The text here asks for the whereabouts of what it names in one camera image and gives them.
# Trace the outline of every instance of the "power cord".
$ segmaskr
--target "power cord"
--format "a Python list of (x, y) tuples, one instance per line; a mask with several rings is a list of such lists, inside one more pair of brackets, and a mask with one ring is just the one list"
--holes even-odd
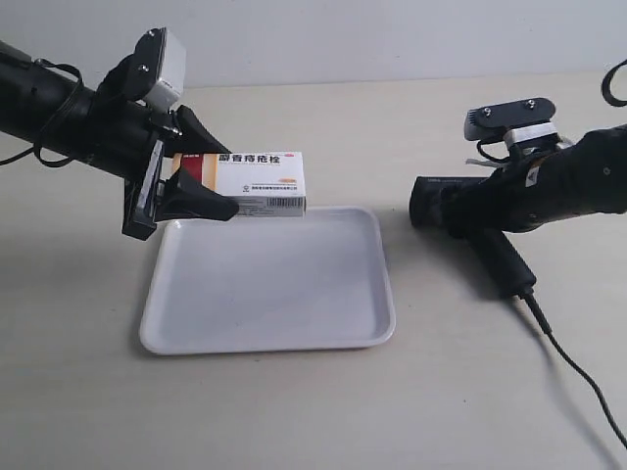
[(599, 399), (599, 403), (601, 404), (601, 408), (603, 409), (603, 414), (605, 415), (605, 419), (607, 419), (607, 422), (609, 423), (611, 430), (614, 432), (614, 434), (618, 438), (618, 441), (620, 441), (620, 443), (623, 444), (623, 446), (627, 449), (627, 439), (625, 439), (625, 435), (622, 433), (622, 431), (616, 424), (616, 421), (614, 420), (614, 417), (612, 416), (611, 411), (609, 410), (609, 405), (607, 404), (607, 401), (605, 400), (605, 397), (603, 396), (601, 387), (599, 387), (597, 382), (595, 382), (595, 380), (590, 376), (590, 374), (586, 372), (579, 364), (577, 364), (577, 362), (575, 362), (566, 353), (566, 351), (561, 347), (561, 345), (557, 342), (557, 340), (555, 339), (555, 336), (553, 335), (553, 330), (551, 328), (551, 325), (549, 324), (549, 321), (547, 320), (546, 316), (542, 312), (542, 309), (538, 305), (538, 302), (536, 301), (533, 295), (533, 290), (527, 289), (525, 293), (520, 295), (519, 297), (520, 299), (522, 299), (524, 302), (527, 303), (527, 305), (529, 306), (529, 309), (533, 313), (533, 316), (536, 318), (536, 321), (538, 321), (538, 324), (540, 325), (540, 329), (545, 335), (547, 335), (547, 337), (549, 338), (549, 341), (551, 341), (551, 344), (554, 346), (555, 350), (559, 353), (559, 355), (561, 355), (561, 357), (568, 363), (568, 365), (570, 365), (579, 375), (581, 375), (581, 377), (583, 377), (583, 379), (586, 382), (588, 382), (588, 385), (592, 387), (592, 390), (595, 391), (595, 394), (597, 395), (597, 398)]
[(64, 121), (68, 118), (68, 116), (72, 112), (72, 109), (74, 108), (74, 106), (76, 106), (80, 93), (85, 88), (85, 85), (82, 81), (82, 75), (80, 74), (80, 70), (78, 70), (76, 67), (71, 66), (69, 64), (53, 64), (52, 62), (49, 62), (45, 59), (37, 59), (34, 62), (34, 64), (36, 66), (40, 66), (45, 69), (57, 69), (59, 71), (64, 71), (66, 73), (69, 73), (70, 75), (73, 75), (76, 78), (76, 83), (74, 84), (72, 91), (70, 92), (68, 97), (64, 100), (64, 102), (61, 104), (61, 106), (43, 124), (43, 126), (39, 130), (39, 133), (37, 134), (37, 137), (34, 139), (32, 147), (22, 152), (19, 152), (18, 154), (13, 155), (12, 157), (9, 157), (8, 159), (0, 161), (0, 166), (17, 162), (18, 160), (21, 160), (30, 154), (34, 154), (35, 157), (39, 160), (39, 162), (42, 165), (48, 166), (49, 168), (59, 168), (61, 166), (67, 165), (73, 160), (72, 157), (67, 157), (64, 159), (56, 160), (56, 161), (44, 160), (41, 157), (41, 150), (43, 149), (43, 145), (44, 145), (46, 138), (50, 134), (58, 130), (59, 127), (61, 127)]

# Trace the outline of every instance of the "white box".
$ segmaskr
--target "white box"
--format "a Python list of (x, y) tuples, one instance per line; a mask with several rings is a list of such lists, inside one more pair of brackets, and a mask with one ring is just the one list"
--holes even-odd
[(176, 154), (172, 172), (183, 166), (209, 189), (236, 200), (238, 215), (302, 216), (305, 173), (300, 152)]

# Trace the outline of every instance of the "table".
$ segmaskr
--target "table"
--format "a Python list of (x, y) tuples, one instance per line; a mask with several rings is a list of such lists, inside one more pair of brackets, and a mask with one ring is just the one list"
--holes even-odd
[[(0, 468), (627, 468), (596, 398), (493, 300), (464, 243), (416, 233), (419, 174), (486, 174), (465, 111), (546, 96), (562, 132), (627, 120), (602, 72), (189, 90), (234, 151), (300, 150), (309, 203), (372, 208), (398, 315), (352, 352), (158, 358), (137, 341), (160, 242), (120, 235), (122, 184), (82, 164), (0, 168)], [(24, 143), (0, 138), (0, 155)], [(511, 237), (563, 346), (627, 426), (627, 219)]]

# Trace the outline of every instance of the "white tray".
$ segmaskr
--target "white tray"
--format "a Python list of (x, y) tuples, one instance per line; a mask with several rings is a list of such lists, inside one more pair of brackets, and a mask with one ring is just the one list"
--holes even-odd
[(376, 217), (320, 208), (171, 222), (139, 335), (156, 354), (348, 349), (395, 323)]

